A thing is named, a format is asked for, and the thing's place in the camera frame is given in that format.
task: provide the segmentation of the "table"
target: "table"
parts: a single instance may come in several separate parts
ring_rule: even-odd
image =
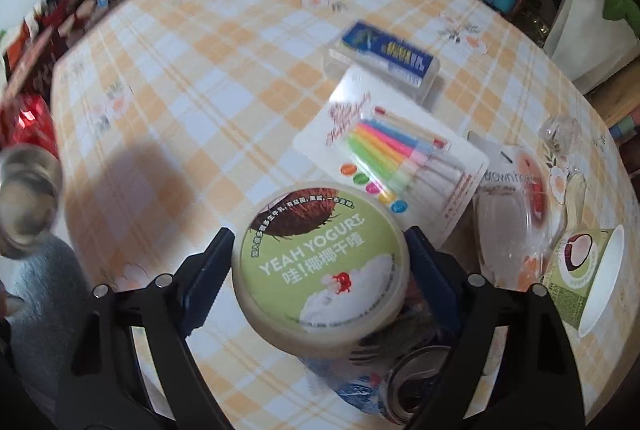
[[[463,136],[473,129],[542,158],[537,132],[550,114],[580,123],[572,162],[588,182],[584,220],[621,222],[627,235],[595,330],[582,340],[569,332],[593,416],[640,346],[625,347],[640,301],[638,203],[597,113],[477,0],[128,0],[54,77],[66,223],[80,262],[95,283],[146,285],[203,250],[220,226],[242,230],[278,188],[322,178],[291,143],[336,85],[323,76],[322,45],[355,18],[440,57],[426,106]],[[298,361],[249,327],[229,279],[188,343],[236,428],[388,426],[330,392],[310,393]]]

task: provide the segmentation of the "stainless steel bowl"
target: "stainless steel bowl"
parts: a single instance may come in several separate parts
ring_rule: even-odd
[[[0,152],[0,253],[30,256],[49,234],[62,192],[62,165],[32,144]]]

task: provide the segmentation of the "yogurt cup lid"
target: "yogurt cup lid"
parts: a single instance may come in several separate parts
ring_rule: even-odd
[[[409,277],[402,231],[352,188],[280,192],[236,239],[234,289],[249,323],[297,356],[348,353],[397,314]]]

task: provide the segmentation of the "paper cup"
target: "paper cup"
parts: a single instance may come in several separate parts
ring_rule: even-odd
[[[586,336],[599,320],[620,272],[622,225],[610,230],[569,230],[554,250],[543,284],[560,317]]]

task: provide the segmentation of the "blue label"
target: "blue label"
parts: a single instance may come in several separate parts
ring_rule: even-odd
[[[420,81],[433,60],[427,52],[366,22],[356,22],[342,36],[342,42],[361,54],[371,53],[388,63],[388,70],[400,68],[414,74]]]

